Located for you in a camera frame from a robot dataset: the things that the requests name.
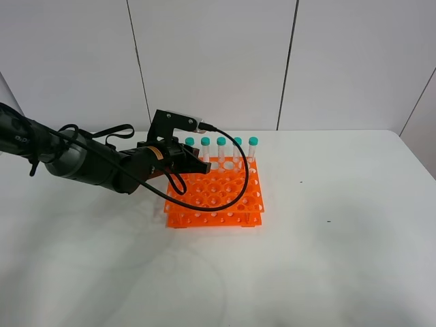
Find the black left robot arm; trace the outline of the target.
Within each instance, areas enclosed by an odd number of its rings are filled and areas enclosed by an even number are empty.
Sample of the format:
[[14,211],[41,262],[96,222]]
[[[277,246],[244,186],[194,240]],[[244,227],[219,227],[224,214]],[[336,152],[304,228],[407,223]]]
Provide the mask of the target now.
[[97,133],[75,124],[53,131],[1,104],[1,152],[27,159],[31,175],[38,164],[44,164],[54,176],[131,194],[150,178],[210,172],[210,164],[199,159],[199,150],[180,143],[173,135],[175,129],[197,132],[199,124],[199,119],[157,110],[146,140],[133,149],[118,151],[97,139],[123,138],[123,130],[133,129],[130,124]]

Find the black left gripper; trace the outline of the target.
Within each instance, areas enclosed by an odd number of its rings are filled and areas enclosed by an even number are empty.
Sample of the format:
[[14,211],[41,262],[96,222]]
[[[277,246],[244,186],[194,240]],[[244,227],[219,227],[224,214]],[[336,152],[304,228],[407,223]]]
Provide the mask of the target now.
[[180,144],[178,138],[140,141],[131,155],[131,173],[142,181],[164,175],[177,186],[185,186],[180,174],[208,174],[211,163],[199,158],[200,150]]

